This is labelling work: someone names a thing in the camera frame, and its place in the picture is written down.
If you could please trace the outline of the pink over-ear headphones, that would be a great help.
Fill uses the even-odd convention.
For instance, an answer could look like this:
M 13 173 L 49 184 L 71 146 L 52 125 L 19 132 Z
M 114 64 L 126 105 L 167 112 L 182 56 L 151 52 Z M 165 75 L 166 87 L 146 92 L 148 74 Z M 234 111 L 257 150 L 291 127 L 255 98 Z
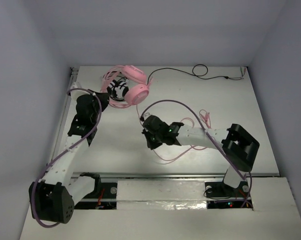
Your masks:
M 127 85 L 129 87 L 128 93 L 125 95 L 125 101 L 109 100 L 109 104 L 117 109 L 125 109 L 131 106 L 135 106 L 143 102 L 150 93 L 151 80 L 147 79 L 146 74 L 133 65 L 116 65 L 112 67 L 101 78 L 102 85 L 100 91 L 102 93 L 108 93 L 107 87 L 113 80 L 117 80 L 120 77 L 126 77 Z

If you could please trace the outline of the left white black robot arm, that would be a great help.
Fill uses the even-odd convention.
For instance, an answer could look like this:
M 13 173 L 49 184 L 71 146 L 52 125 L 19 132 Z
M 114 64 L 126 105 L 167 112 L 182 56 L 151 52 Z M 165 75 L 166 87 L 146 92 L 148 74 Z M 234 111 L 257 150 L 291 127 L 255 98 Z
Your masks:
M 97 197 L 102 191 L 98 173 L 83 172 L 75 181 L 72 176 L 91 146 L 110 96 L 78 87 L 69 89 L 67 94 L 76 101 L 76 114 L 64 150 L 46 165 L 28 190 L 32 217 L 47 229 L 68 223 L 76 204 L 87 195 Z

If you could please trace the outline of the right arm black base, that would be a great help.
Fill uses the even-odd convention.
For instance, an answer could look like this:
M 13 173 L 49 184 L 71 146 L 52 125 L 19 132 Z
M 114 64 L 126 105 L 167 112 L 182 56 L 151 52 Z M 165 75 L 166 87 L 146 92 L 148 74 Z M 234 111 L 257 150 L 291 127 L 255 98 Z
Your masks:
M 251 190 L 253 186 L 252 175 L 233 188 L 222 181 L 209 181 L 205 183 L 203 196 L 207 198 L 208 209 L 254 209 Z

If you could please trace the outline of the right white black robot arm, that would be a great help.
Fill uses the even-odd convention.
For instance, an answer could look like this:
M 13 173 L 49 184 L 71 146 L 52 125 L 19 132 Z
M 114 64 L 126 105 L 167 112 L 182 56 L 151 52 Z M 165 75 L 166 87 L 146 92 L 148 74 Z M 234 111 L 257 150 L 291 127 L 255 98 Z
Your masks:
M 155 115 L 141 118 L 147 147 L 154 150 L 161 145 L 195 146 L 218 150 L 230 164 L 221 190 L 228 197 L 240 189 L 240 183 L 253 169 L 260 143 L 241 125 L 232 124 L 227 129 L 203 129 L 182 122 L 170 125 Z

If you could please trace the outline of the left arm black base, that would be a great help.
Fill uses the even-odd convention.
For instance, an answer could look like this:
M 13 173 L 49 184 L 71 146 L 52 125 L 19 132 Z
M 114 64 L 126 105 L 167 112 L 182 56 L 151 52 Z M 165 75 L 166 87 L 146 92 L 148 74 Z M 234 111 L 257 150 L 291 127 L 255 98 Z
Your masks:
M 116 210 L 117 182 L 103 182 L 99 174 L 83 173 L 81 177 L 94 179 L 94 190 L 83 197 L 75 206 L 75 210 Z

